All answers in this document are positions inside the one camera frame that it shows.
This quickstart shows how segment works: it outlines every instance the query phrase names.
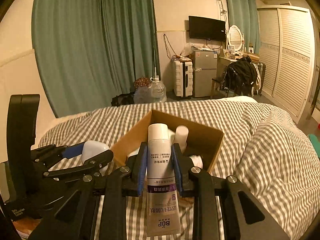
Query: teal curtain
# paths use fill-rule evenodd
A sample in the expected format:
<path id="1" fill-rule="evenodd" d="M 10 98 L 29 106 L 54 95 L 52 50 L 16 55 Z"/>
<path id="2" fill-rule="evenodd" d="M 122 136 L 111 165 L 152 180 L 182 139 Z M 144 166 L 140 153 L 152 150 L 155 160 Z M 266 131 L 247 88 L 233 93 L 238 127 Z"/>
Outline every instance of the teal curtain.
<path id="1" fill-rule="evenodd" d="M 122 91 L 158 66 L 153 0 L 98 0 L 113 80 Z"/>
<path id="2" fill-rule="evenodd" d="M 32 44 L 56 117 L 110 106 L 151 77 L 155 33 L 152 0 L 34 0 Z"/>
<path id="3" fill-rule="evenodd" d="M 229 25 L 237 25 L 244 34 L 244 46 L 252 43 L 254 52 L 259 54 L 260 32 L 256 0 L 227 0 Z"/>

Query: black flat-screen tv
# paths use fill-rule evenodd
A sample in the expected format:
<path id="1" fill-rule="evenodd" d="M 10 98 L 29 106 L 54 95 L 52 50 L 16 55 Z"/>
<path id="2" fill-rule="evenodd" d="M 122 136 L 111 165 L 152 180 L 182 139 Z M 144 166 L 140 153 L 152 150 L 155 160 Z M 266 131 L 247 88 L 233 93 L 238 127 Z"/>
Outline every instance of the black flat-screen tv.
<path id="1" fill-rule="evenodd" d="M 226 22 L 198 16 L 189 16 L 189 38 L 225 41 Z"/>

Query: wardrobe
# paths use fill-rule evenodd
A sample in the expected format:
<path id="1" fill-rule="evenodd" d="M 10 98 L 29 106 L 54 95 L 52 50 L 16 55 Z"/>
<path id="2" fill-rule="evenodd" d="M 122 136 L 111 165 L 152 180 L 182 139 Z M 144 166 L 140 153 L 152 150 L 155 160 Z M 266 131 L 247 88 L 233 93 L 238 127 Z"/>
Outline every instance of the wardrobe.
<path id="1" fill-rule="evenodd" d="M 266 64 L 262 95 L 298 122 L 310 92 L 315 64 L 315 36 L 308 9 L 258 8 L 260 61 Z"/>

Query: toothpaste tube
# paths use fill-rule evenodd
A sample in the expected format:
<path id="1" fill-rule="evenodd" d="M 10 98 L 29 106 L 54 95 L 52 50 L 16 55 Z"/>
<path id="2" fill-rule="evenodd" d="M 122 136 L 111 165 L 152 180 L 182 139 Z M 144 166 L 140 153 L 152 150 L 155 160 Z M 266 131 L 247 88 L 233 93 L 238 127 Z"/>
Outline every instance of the toothpaste tube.
<path id="1" fill-rule="evenodd" d="M 168 126 L 148 128 L 147 236 L 181 233 L 177 190 L 171 160 Z"/>

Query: bed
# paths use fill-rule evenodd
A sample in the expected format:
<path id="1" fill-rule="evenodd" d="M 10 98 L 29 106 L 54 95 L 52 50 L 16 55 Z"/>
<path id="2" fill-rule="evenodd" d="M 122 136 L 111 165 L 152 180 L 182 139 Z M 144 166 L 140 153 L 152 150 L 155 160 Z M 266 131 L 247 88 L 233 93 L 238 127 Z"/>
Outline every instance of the bed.
<path id="1" fill-rule="evenodd" d="M 320 209 L 320 161 L 307 136 L 276 106 L 205 100 L 106 107 L 59 123 L 46 132 L 39 146 L 96 140 L 111 147 L 150 109 L 223 130 L 225 137 L 212 175 L 238 177 L 291 239 L 299 239 L 307 230 Z M 78 156 L 62 160 L 52 170 L 80 164 Z M 107 172 L 115 168 L 112 162 Z M 147 239 L 145 208 L 145 191 L 142 197 L 128 198 L 127 239 Z M 182 233 L 154 239 L 192 239 L 193 207 L 179 207 L 179 211 Z"/>

